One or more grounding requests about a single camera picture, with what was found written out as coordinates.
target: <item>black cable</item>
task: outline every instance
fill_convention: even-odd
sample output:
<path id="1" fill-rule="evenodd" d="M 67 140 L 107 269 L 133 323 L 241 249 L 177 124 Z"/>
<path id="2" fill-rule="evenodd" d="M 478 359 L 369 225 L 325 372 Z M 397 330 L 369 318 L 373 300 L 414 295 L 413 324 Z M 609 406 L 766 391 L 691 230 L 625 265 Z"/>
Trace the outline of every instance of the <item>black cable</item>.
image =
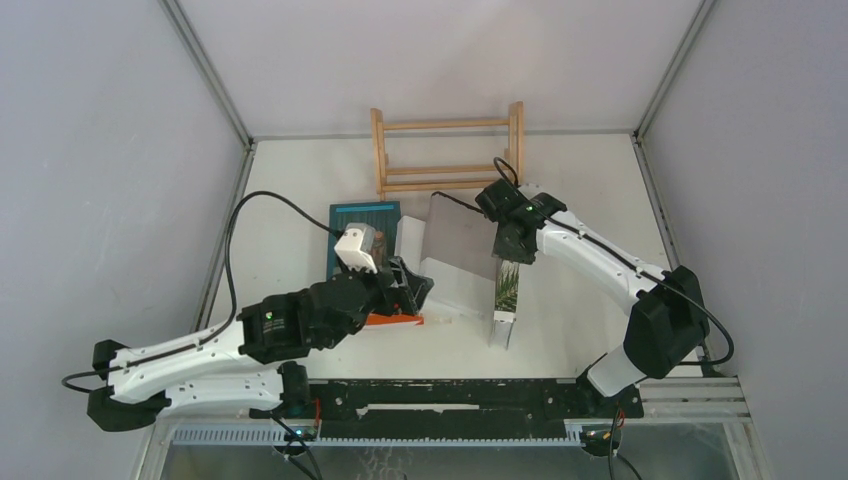
<path id="1" fill-rule="evenodd" d="M 255 198 L 255 197 L 259 197 L 259 196 L 275 198 L 275 199 L 285 203 L 286 205 L 293 208 L 294 211 L 296 211 L 298 214 L 300 214 L 303 218 L 309 220 L 313 225 L 317 226 L 318 228 L 320 228 L 322 230 L 329 232 L 331 235 L 335 235 L 335 236 L 338 237 L 338 236 L 341 236 L 341 234 L 343 233 L 343 232 L 339 232 L 337 230 L 333 230 L 332 228 L 324 225 L 323 223 L 319 222 L 318 220 L 315 220 L 308 213 L 303 211 L 303 209 L 301 209 L 300 207 L 298 207 L 297 205 L 292 203 L 291 200 L 287 199 L 286 197 L 284 197 L 282 195 L 278 195 L 274 192 L 268 192 L 268 191 L 265 191 L 265 190 L 259 190 L 259 191 L 251 192 L 251 193 L 245 195 L 244 198 L 242 198 L 241 201 L 239 201 L 239 203 L 236 204 L 235 208 L 233 209 L 233 213 L 230 214 L 230 220 L 227 222 L 227 230 L 225 231 L 225 234 L 224 234 L 224 271 L 227 274 L 227 288 L 229 289 L 229 292 L 230 292 L 230 301 L 231 301 L 232 305 L 231 305 L 231 309 L 230 309 L 230 315 L 229 315 L 229 317 L 227 317 L 227 321 L 224 322 L 224 324 L 221 326 L 221 328 L 216 329 L 215 331 L 213 331 L 212 333 L 210 333 L 206 337 L 200 339 L 200 341 L 198 342 L 197 345 L 194 344 L 194 343 L 183 345 L 181 347 L 177 347 L 177 348 L 174 348 L 174 349 L 162 352 L 162 353 L 158 353 L 156 355 L 151 355 L 149 357 L 145 357 L 145 358 L 133 361 L 133 362 L 127 362 L 126 366 L 116 366 L 116 367 L 112 367 L 112 368 L 109 368 L 109 369 L 96 370 L 96 371 L 90 371 L 90 372 L 80 372 L 80 373 L 74 373 L 74 374 L 68 375 L 68 376 L 66 376 L 65 378 L 62 379 L 62 386 L 69 388 L 71 390 L 74 390 L 76 392 L 80 392 L 80 393 L 91 393 L 92 390 L 90 390 L 88 388 L 78 387 L 78 386 L 72 385 L 68 382 L 70 380 L 73 380 L 73 379 L 76 379 L 76 378 L 93 377 L 95 375 L 100 375 L 102 373 L 114 372 L 114 371 L 120 370 L 122 368 L 137 367 L 139 365 L 143 365 L 143 364 L 148 363 L 148 362 L 152 362 L 152 361 L 155 361 L 155 360 L 160 360 L 162 358 L 170 357 L 171 355 L 176 355 L 178 353 L 187 352 L 189 350 L 197 348 L 198 346 L 202 347 L 203 345 L 206 345 L 207 343 L 209 343 L 209 342 L 213 341 L 215 338 L 217 338 L 218 335 L 220 335 L 224 330 L 226 330 L 227 327 L 229 327 L 230 324 L 233 323 L 233 320 L 236 317 L 236 313 L 237 313 L 237 309 L 238 309 L 237 301 L 236 301 L 236 287 L 235 287 L 235 283 L 233 282 L 233 271 L 232 271 L 232 267 L 230 265 L 230 245 L 232 244 L 232 240 L 233 240 L 233 232 L 235 231 L 236 220 L 238 220 L 238 215 L 239 215 L 239 212 L 241 211 L 242 207 L 244 207 L 244 205 L 250 199 Z"/>
<path id="2" fill-rule="evenodd" d="M 92 390 L 90 388 L 78 387 L 78 386 L 73 385 L 69 382 L 71 380 L 74 380 L 74 379 L 77 379 L 77 378 L 93 377 L 95 375 L 100 375 L 100 374 L 103 374 L 103 373 L 111 373 L 111 372 L 114 372 L 114 371 L 117 371 L 117 370 L 120 370 L 120 369 L 121 369 L 121 367 L 112 367 L 112 368 L 105 368 L 105 369 L 100 369 L 100 370 L 92 370 L 90 372 L 73 373 L 73 374 L 68 375 L 67 377 L 62 379 L 62 386 L 65 387 L 65 388 L 69 388 L 69 389 L 71 389 L 75 392 L 91 393 Z"/>
<path id="3" fill-rule="evenodd" d="M 517 190 L 518 189 L 518 172 L 516 172 L 515 169 L 512 168 L 512 165 L 510 165 L 509 162 L 507 162 L 506 160 L 504 160 L 501 157 L 495 157 L 494 163 L 495 163 L 495 170 L 498 171 L 498 175 L 500 175 L 501 178 L 503 178 L 507 182 L 511 183 L 512 186 L 515 187 L 515 189 Z M 501 168 L 501 165 L 506 166 L 506 168 L 509 169 L 510 173 L 512 173 L 512 180 L 506 178 L 506 174 L 504 173 L 503 169 Z"/>
<path id="4" fill-rule="evenodd" d="M 727 353 L 725 353 L 724 356 L 719 358 L 718 360 L 702 360 L 702 361 L 699 361 L 699 362 L 680 362 L 679 365 L 694 365 L 694 366 L 699 366 L 699 367 L 711 367 L 711 366 L 714 366 L 714 365 L 721 365 L 722 363 L 727 363 L 731 358 L 733 358 L 733 354 L 736 352 L 736 345 L 734 345 L 734 343 L 733 343 L 733 337 L 730 336 L 730 332 L 728 332 L 727 329 L 724 328 L 724 325 L 722 325 L 722 323 L 715 317 L 715 315 L 712 314 L 712 312 L 710 312 L 709 310 L 704 308 L 703 305 L 696 302 L 695 300 L 690 298 L 685 293 L 683 293 L 680 290 L 672 287 L 671 285 L 653 277 L 652 275 L 650 275 L 646 272 L 642 272 L 642 275 L 645 278 L 647 278 L 648 280 L 650 280 L 650 281 L 652 281 L 652 282 L 654 282 L 658 285 L 662 285 L 666 290 L 668 290 L 668 291 L 676 294 L 677 296 L 683 298 L 684 300 L 686 300 L 687 302 L 692 304 L 695 308 L 697 308 L 698 310 L 703 312 L 704 315 L 706 315 L 707 318 L 709 318 L 710 321 L 713 322 L 713 325 L 715 325 L 715 327 L 718 329 L 718 331 L 721 332 L 722 336 L 724 337 L 724 340 L 727 342 Z"/>
<path id="5" fill-rule="evenodd" d="M 306 455 L 309 457 L 309 461 L 312 462 L 312 467 L 315 469 L 315 475 L 318 476 L 317 480 L 324 480 L 324 477 L 321 475 L 321 469 L 318 468 L 318 462 L 315 460 L 315 455 L 312 454 L 312 449 L 310 449 L 309 446 L 306 445 L 306 442 L 303 441 L 303 437 L 298 435 L 297 432 L 292 430 L 291 427 L 283 423 L 283 421 L 279 418 L 272 416 L 271 420 L 277 422 L 277 424 L 283 427 L 286 432 L 288 432 L 288 434 L 292 436 L 292 438 L 294 438 L 295 440 L 297 440 L 298 443 L 300 443 L 303 449 L 306 450 Z"/>
<path id="6" fill-rule="evenodd" d="M 625 465 L 627 465 L 627 468 L 629 468 L 630 471 L 633 472 L 633 475 L 635 475 L 637 479 L 645 480 L 645 479 L 642 478 L 642 475 L 639 475 L 639 471 L 636 470 L 636 467 L 634 467 L 632 463 L 630 463 L 630 460 L 624 458 L 624 455 L 622 455 L 620 453 L 616 453 L 615 456 L 618 457 L 619 460 L 624 462 Z"/>
<path id="7" fill-rule="evenodd" d="M 504 160 L 500 157 L 495 157 L 494 164 L 495 164 L 495 168 L 498 170 L 498 173 L 501 175 L 501 178 L 503 178 L 507 182 L 511 183 L 513 185 L 513 189 L 515 190 L 515 192 L 518 193 L 519 195 L 521 195 L 522 197 L 524 197 L 524 200 L 526 200 L 527 202 L 530 202 L 530 200 L 523 193 L 521 193 L 521 191 L 518 189 L 517 184 L 514 181 L 511 181 L 506 176 L 504 171 L 501 170 L 499 164 L 505 165 L 510 170 L 510 172 L 512 172 L 513 177 L 517 179 L 518 175 L 515 173 L 515 169 L 513 169 L 512 166 L 509 163 L 506 162 L 506 160 Z M 622 265 L 624 265 L 627 268 L 629 268 L 630 270 L 636 272 L 637 275 L 641 275 L 641 276 L 647 278 L 648 280 L 656 283 L 657 285 L 662 286 L 666 290 L 668 290 L 668 291 L 674 293 L 675 295 L 679 296 L 680 298 L 686 300 L 692 306 L 694 306 L 695 308 L 700 310 L 704 315 L 707 316 L 707 318 L 713 323 L 713 325 L 715 325 L 716 328 L 718 328 L 718 330 L 719 330 L 719 332 L 721 332 L 722 336 L 724 336 L 725 341 L 727 341 L 727 353 L 718 360 L 703 360 L 703 361 L 699 361 L 699 362 L 680 362 L 680 365 L 695 365 L 695 366 L 709 367 L 709 366 L 721 365 L 723 363 L 727 363 L 733 357 L 733 354 L 736 351 L 736 347 L 733 343 L 733 338 L 730 336 L 730 333 L 727 331 L 726 328 L 724 328 L 724 325 L 718 320 L 718 318 L 716 318 L 716 316 L 713 315 L 712 312 L 707 310 L 699 302 L 696 302 L 694 299 L 692 299 L 691 297 L 689 297 L 685 293 L 683 293 L 680 290 L 672 287 L 671 285 L 667 284 L 663 280 L 660 280 L 660 279 L 654 277 L 653 275 L 645 272 L 644 270 L 640 271 L 636 267 L 636 265 L 633 264 L 633 262 L 627 260 L 620 253 L 616 252 L 615 249 L 613 249 L 609 245 L 605 244 L 604 242 L 601 242 L 600 240 L 592 237 L 588 233 L 581 232 L 579 229 L 572 227 L 571 225 L 566 225 L 566 224 L 564 224 L 560 221 L 554 220 L 549 215 L 546 215 L 539 210 L 536 210 L 536 211 L 539 212 L 539 214 L 542 215 L 542 217 L 545 220 L 551 222 L 552 224 L 554 224 L 554 225 L 556 225 L 560 228 L 563 228 L 563 229 L 577 235 L 578 239 L 587 240 L 587 241 L 595 244 L 596 246 L 598 246 L 598 248 L 607 252 L 610 256 L 612 256 L 613 258 L 618 260 Z"/>
<path id="8" fill-rule="evenodd" d="M 607 456 L 607 466 L 610 470 L 610 480 L 615 480 L 615 471 L 612 466 L 613 444 L 615 443 L 615 431 L 618 429 L 618 419 L 621 417 L 621 407 L 615 409 L 615 416 L 612 417 L 612 427 L 610 428 L 610 451 Z"/>
<path id="9" fill-rule="evenodd" d="M 440 196 L 440 197 L 445 197 L 445 198 L 447 198 L 448 200 L 452 201 L 453 203 L 456 203 L 456 204 L 458 204 L 458 205 L 462 205 L 463 207 L 465 207 L 465 208 L 467 208 L 467 209 L 469 209 L 469 210 L 472 210 L 472 211 L 474 211 L 474 212 L 479 213 L 480 215 L 483 215 L 483 210 L 481 210 L 481 209 L 479 209 L 479 208 L 475 207 L 474 205 L 471 205 L 470 203 L 465 203 L 465 202 L 463 202 L 462 200 L 460 200 L 460 199 L 458 199 L 458 198 L 456 198 L 456 197 L 453 197 L 453 196 L 451 196 L 451 195 L 448 195 L 448 194 L 447 194 L 447 193 L 445 193 L 445 192 L 442 192 L 442 191 L 436 190 L 435 192 L 433 192 L 433 193 L 431 193 L 431 194 L 430 194 L 430 196 L 431 196 L 431 197 L 432 197 L 432 196 L 434 196 L 434 195 L 438 195 L 438 196 Z"/>
<path id="10" fill-rule="evenodd" d="M 298 462 L 296 458 L 289 456 L 288 458 L 286 458 L 286 460 L 295 467 L 297 467 L 298 470 L 303 472 L 303 474 L 309 477 L 311 480 L 318 480 L 318 477 L 316 477 L 312 472 L 310 472 L 308 468 L 304 467 L 302 463 Z"/>

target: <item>wooden ladder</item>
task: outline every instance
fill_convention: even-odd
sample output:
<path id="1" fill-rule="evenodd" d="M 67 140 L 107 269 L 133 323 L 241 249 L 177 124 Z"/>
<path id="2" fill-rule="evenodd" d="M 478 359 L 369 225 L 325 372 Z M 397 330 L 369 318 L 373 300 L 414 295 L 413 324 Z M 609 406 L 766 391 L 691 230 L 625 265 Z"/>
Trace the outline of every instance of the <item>wooden ladder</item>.
<path id="1" fill-rule="evenodd" d="M 479 172 L 494 172 L 495 166 L 488 165 L 450 165 L 439 167 L 389 167 L 386 153 L 386 132 L 394 130 L 430 130 L 469 127 L 508 127 L 507 148 L 504 160 L 518 173 L 518 181 L 524 181 L 524 102 L 515 102 L 509 106 L 506 118 L 480 120 L 445 120 L 433 122 L 385 123 L 383 112 L 371 109 L 371 136 L 374 141 L 374 166 L 377 179 L 377 195 L 386 199 L 387 193 L 413 192 L 421 190 L 449 190 L 461 188 L 483 188 L 495 178 L 418 180 L 407 182 L 389 182 L 390 176 L 400 175 L 450 175 Z"/>

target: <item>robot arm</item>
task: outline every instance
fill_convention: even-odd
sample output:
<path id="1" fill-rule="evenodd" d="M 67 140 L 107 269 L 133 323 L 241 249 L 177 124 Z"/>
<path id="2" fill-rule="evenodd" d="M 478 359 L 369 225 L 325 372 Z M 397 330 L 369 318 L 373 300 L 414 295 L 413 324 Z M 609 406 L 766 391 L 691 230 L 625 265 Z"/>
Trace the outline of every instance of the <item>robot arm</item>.
<path id="1" fill-rule="evenodd" d="M 335 347 L 359 332 L 370 313 L 414 315 L 423 305 L 433 281 L 410 272 L 400 257 L 375 263 L 374 233 L 365 224 L 348 225 L 335 247 L 347 271 L 267 297 L 237 319 L 143 348 L 99 342 L 92 366 L 104 372 L 107 386 L 89 394 L 89 416 L 104 430 L 120 431 L 178 407 L 279 404 L 282 372 L 274 367 L 280 362 Z M 265 380 L 253 385 L 255 378 Z"/>
<path id="2" fill-rule="evenodd" d="M 664 378 L 709 333 L 706 316 L 663 285 L 703 303 L 694 273 L 642 262 L 586 227 L 565 204 L 545 193 L 528 200 L 501 179 L 476 198 L 497 222 L 494 254 L 525 264 L 536 252 L 558 258 L 593 280 L 630 316 L 622 345 L 578 378 L 590 403 L 615 398 L 644 378 Z"/>

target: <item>white board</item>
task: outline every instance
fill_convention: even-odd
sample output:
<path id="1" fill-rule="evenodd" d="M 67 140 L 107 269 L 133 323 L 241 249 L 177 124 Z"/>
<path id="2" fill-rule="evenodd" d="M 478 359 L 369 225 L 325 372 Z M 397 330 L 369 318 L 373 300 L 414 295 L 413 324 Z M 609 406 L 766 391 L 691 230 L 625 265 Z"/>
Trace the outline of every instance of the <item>white board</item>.
<path id="1" fill-rule="evenodd" d="M 491 161 L 505 137 L 388 140 L 390 161 Z M 626 135 L 528 136 L 525 180 L 543 184 L 588 225 L 625 250 L 667 266 L 636 157 Z M 331 203 L 376 200 L 371 139 L 260 142 L 247 192 L 271 190 L 327 221 Z M 475 191 L 452 192 L 472 201 Z M 401 210 L 424 218 L 429 193 L 401 194 Z M 327 234 L 287 206 L 257 198 L 240 215 L 232 262 L 239 309 L 324 279 Z M 221 283 L 212 321 L 230 303 Z M 489 348 L 482 321 L 365 330 L 333 350 L 298 360 L 311 378 L 574 377 L 620 344 L 627 316 L 586 278 L 540 257 L 522 266 L 518 321 L 509 350 Z M 696 367 L 675 375 L 700 376 Z"/>
<path id="2" fill-rule="evenodd" d="M 634 130 L 699 0 L 183 0 L 253 135 L 506 116 Z"/>

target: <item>wooden rung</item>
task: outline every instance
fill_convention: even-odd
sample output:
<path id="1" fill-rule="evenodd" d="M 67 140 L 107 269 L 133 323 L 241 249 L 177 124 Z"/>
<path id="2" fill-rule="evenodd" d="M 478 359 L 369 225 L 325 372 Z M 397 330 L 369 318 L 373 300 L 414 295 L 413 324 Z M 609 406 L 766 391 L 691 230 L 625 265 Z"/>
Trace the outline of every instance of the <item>wooden rung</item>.
<path id="1" fill-rule="evenodd" d="M 494 165 L 453 165 L 444 167 L 398 167 L 387 168 L 386 175 L 431 175 L 437 173 L 494 172 Z"/>
<path id="2" fill-rule="evenodd" d="M 524 182 L 524 102 L 515 102 L 516 116 L 518 117 L 518 125 L 516 125 L 516 135 L 518 136 L 516 148 L 518 149 L 515 157 L 515 165 L 518 169 L 518 181 Z"/>
<path id="3" fill-rule="evenodd" d="M 448 120 L 443 122 L 386 123 L 383 130 L 428 130 L 431 128 L 467 128 L 509 126 L 508 118 L 490 118 L 481 120 Z"/>
<path id="4" fill-rule="evenodd" d="M 445 181 L 420 181 L 420 182 L 395 182 L 383 185 L 384 192 L 415 192 L 421 190 L 451 190 L 463 188 L 484 188 L 492 184 L 496 179 L 469 179 L 469 180 L 445 180 Z"/>

